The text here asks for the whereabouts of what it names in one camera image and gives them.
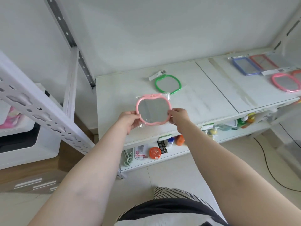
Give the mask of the black dotted packet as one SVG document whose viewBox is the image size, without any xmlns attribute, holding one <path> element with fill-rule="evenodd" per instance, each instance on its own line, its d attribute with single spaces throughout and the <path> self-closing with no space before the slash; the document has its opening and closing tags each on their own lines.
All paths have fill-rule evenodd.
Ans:
<svg viewBox="0 0 301 226">
<path fill-rule="evenodd" d="M 160 151 L 161 151 L 161 154 L 168 153 L 167 147 L 166 147 L 166 145 L 165 145 L 164 140 L 162 140 L 162 141 L 157 141 L 157 144 L 158 144 L 158 148 L 159 148 Z"/>
</svg>

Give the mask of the person's left forearm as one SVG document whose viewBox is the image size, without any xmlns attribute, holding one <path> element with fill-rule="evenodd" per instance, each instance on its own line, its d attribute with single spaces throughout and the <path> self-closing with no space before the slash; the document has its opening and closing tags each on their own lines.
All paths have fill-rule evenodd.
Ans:
<svg viewBox="0 0 301 226">
<path fill-rule="evenodd" d="M 101 226 L 126 135 L 114 123 L 70 170 L 28 226 Z"/>
</svg>

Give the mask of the pink packet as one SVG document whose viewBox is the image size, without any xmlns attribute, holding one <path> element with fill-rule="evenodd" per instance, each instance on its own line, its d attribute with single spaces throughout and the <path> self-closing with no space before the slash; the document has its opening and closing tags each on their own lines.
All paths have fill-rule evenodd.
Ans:
<svg viewBox="0 0 301 226">
<path fill-rule="evenodd" d="M 22 115 L 15 107 L 11 106 L 4 123 L 0 125 L 0 129 L 14 128 Z"/>
</svg>

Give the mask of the white red-label packet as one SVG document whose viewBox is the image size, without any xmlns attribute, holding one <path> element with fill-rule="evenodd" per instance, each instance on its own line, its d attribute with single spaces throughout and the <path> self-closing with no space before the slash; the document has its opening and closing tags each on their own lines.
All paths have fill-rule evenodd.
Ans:
<svg viewBox="0 0 301 226">
<path fill-rule="evenodd" d="M 137 160 L 144 160 L 148 158 L 148 152 L 144 145 L 140 145 L 134 148 L 133 156 Z"/>
</svg>

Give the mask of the orange round plastic case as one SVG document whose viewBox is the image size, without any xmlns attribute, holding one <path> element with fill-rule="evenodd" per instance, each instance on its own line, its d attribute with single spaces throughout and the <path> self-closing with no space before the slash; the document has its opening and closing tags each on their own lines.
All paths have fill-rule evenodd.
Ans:
<svg viewBox="0 0 301 226">
<path fill-rule="evenodd" d="M 162 152 L 159 147 L 152 147 L 149 149 L 149 157 L 151 159 L 157 160 L 161 157 Z"/>
</svg>

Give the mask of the blue rectangular mirror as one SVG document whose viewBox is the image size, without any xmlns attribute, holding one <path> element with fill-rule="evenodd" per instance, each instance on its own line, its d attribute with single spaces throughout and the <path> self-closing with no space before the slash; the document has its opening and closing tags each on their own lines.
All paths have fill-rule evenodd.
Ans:
<svg viewBox="0 0 301 226">
<path fill-rule="evenodd" d="M 261 73 L 261 69 L 248 57 L 232 58 L 232 64 L 244 75 L 258 75 Z"/>
</svg>

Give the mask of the person's left hand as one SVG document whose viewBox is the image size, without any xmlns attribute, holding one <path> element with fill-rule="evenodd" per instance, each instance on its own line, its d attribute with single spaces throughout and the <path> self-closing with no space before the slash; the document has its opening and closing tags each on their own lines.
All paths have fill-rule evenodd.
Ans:
<svg viewBox="0 0 301 226">
<path fill-rule="evenodd" d="M 130 134 L 131 130 L 137 128 L 140 125 L 140 118 L 141 114 L 139 116 L 129 116 L 126 115 L 126 112 L 122 112 L 116 121 L 116 124 L 119 128 L 124 130 L 127 135 Z"/>
</svg>

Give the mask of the white box appliance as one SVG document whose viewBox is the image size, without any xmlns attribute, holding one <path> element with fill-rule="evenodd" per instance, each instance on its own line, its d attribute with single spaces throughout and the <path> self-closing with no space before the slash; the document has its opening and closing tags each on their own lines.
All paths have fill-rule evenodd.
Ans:
<svg viewBox="0 0 301 226">
<path fill-rule="evenodd" d="M 0 170 L 54 158 L 61 140 L 24 114 L 10 108 L 8 117 L 17 123 L 0 125 Z"/>
</svg>

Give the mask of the green apple-shaped mirror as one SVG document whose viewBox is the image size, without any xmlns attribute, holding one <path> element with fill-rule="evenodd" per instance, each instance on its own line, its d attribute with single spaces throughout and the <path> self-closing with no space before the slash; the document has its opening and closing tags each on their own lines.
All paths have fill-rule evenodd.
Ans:
<svg viewBox="0 0 301 226">
<path fill-rule="evenodd" d="M 168 93 L 174 95 L 178 91 L 186 87 L 186 83 L 179 80 L 176 76 L 170 74 L 166 70 L 160 70 L 148 77 L 153 83 L 154 88 L 159 93 Z"/>
</svg>

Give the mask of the pink apple-shaped mirror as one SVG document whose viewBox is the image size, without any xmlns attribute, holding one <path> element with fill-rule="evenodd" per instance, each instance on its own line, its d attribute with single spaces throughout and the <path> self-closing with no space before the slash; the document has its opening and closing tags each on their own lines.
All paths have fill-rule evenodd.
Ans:
<svg viewBox="0 0 301 226">
<path fill-rule="evenodd" d="M 169 122 L 172 109 L 169 93 L 157 93 L 136 97 L 136 113 L 140 114 L 139 127 L 164 125 Z"/>
<path fill-rule="evenodd" d="M 301 91 L 301 81 L 287 73 L 276 73 L 271 77 L 274 86 L 285 93 Z"/>
</svg>

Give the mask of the white perforated rack beam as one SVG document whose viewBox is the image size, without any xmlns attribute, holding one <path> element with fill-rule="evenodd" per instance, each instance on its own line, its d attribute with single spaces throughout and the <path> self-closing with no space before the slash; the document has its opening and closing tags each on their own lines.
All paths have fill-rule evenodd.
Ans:
<svg viewBox="0 0 301 226">
<path fill-rule="evenodd" d="M 95 144 L 74 123 L 78 62 L 79 49 L 73 47 L 61 109 L 0 51 L 0 99 L 86 155 Z"/>
</svg>

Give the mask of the white metal shelving rack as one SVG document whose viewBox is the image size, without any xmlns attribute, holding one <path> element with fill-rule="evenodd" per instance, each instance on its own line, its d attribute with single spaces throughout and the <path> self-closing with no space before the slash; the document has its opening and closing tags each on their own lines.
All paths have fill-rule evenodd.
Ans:
<svg viewBox="0 0 301 226">
<path fill-rule="evenodd" d="M 194 59 L 270 45 L 301 0 L 46 0 L 71 47 L 79 48 L 75 113 L 102 136 L 166 70 L 184 83 L 171 95 L 197 124 L 238 113 Z"/>
</svg>

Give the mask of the person's right forearm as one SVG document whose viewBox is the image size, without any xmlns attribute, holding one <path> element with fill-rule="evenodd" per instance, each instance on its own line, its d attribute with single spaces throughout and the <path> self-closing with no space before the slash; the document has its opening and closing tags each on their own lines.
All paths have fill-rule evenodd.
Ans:
<svg viewBox="0 0 301 226">
<path fill-rule="evenodd" d="M 301 210 L 246 162 L 189 120 L 175 123 L 230 225 L 301 226 Z"/>
</svg>

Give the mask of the striped black white shirt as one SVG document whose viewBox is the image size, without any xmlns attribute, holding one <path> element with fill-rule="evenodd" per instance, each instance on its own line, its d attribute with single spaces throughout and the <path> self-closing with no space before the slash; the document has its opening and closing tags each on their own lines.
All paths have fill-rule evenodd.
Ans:
<svg viewBox="0 0 301 226">
<path fill-rule="evenodd" d="M 230 226 L 206 201 L 180 189 L 156 186 L 153 199 L 121 214 L 114 226 Z"/>
</svg>

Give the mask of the orange spray bottle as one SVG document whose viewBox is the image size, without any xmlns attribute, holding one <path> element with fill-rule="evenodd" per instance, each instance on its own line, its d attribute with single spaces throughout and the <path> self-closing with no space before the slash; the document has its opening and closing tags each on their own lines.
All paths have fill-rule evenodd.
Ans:
<svg viewBox="0 0 301 226">
<path fill-rule="evenodd" d="M 251 114 L 248 114 L 248 118 L 247 120 L 245 121 L 245 124 L 241 127 L 242 129 L 245 129 L 247 128 L 248 126 L 250 126 L 251 124 L 254 123 L 254 120 L 255 120 L 255 117 L 256 117 L 256 114 L 255 113 L 251 113 Z"/>
</svg>

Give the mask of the clear plastic container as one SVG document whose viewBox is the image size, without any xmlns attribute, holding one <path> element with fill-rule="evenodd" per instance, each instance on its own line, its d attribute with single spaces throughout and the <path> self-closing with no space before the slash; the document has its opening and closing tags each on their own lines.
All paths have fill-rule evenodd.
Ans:
<svg viewBox="0 0 301 226">
<path fill-rule="evenodd" d="M 266 121 L 269 117 L 272 117 L 277 111 L 278 111 L 277 108 L 273 108 L 273 109 L 265 110 L 265 111 L 263 111 L 263 112 L 261 112 L 261 113 L 258 113 L 258 114 L 255 116 L 254 122 L 255 122 L 255 123 L 264 122 L 264 121 Z"/>
</svg>

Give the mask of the person's right hand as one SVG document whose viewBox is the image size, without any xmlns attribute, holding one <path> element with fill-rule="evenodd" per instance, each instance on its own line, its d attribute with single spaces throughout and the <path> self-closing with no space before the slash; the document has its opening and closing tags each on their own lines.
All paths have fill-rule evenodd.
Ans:
<svg viewBox="0 0 301 226">
<path fill-rule="evenodd" d="M 180 134 L 183 134 L 185 130 L 192 124 L 188 113 L 183 108 L 173 108 L 179 109 L 178 115 L 170 115 L 169 123 L 175 125 Z"/>
</svg>

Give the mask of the green plastic hooks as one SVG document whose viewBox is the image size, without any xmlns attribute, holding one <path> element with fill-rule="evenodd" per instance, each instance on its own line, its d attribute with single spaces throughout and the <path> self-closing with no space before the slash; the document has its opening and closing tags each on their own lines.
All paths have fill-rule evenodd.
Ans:
<svg viewBox="0 0 301 226">
<path fill-rule="evenodd" d="M 127 149 L 123 151 L 124 156 L 125 156 L 125 161 L 124 161 L 124 165 L 126 167 L 130 167 L 132 161 L 133 161 L 133 149 Z"/>
</svg>

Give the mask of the teal soap dish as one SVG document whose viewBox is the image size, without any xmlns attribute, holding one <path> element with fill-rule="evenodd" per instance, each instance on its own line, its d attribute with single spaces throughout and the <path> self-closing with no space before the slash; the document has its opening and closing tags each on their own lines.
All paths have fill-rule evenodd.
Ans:
<svg viewBox="0 0 301 226">
<path fill-rule="evenodd" d="M 221 131 L 229 131 L 233 128 L 236 128 L 236 127 L 233 127 L 233 126 L 230 126 L 230 125 L 227 125 L 227 124 L 218 124 L 218 125 L 216 125 L 216 127 L 218 127 L 218 129 L 221 130 Z"/>
</svg>

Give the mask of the wooden cabinet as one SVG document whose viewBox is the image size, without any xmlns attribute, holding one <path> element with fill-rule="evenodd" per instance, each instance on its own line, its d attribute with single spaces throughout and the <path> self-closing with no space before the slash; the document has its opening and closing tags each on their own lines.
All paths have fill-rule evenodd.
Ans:
<svg viewBox="0 0 301 226">
<path fill-rule="evenodd" d="M 84 154 L 61 140 L 56 157 L 0 170 L 0 193 L 50 194 Z"/>
</svg>

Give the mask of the red rectangular mirror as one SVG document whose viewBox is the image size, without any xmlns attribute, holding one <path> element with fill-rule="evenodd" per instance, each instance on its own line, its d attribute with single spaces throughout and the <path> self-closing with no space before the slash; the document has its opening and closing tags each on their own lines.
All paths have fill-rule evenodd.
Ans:
<svg viewBox="0 0 301 226">
<path fill-rule="evenodd" d="M 275 70 L 279 68 L 279 66 L 277 66 L 265 54 L 252 55 L 249 56 L 249 59 L 258 65 L 258 67 L 260 67 L 263 71 Z"/>
</svg>

